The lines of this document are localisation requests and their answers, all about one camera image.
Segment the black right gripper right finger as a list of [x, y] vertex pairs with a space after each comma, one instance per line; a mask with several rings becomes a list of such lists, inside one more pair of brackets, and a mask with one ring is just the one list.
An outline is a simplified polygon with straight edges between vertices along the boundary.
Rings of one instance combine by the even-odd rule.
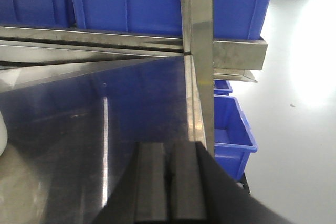
[[239, 187], [201, 142], [176, 142], [170, 170], [170, 223], [290, 222]]

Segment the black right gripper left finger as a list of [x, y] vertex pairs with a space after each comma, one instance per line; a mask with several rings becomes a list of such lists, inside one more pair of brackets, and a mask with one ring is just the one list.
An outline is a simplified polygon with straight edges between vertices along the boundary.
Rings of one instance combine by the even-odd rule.
[[93, 223], [168, 223], [162, 143], [136, 143], [123, 176]]

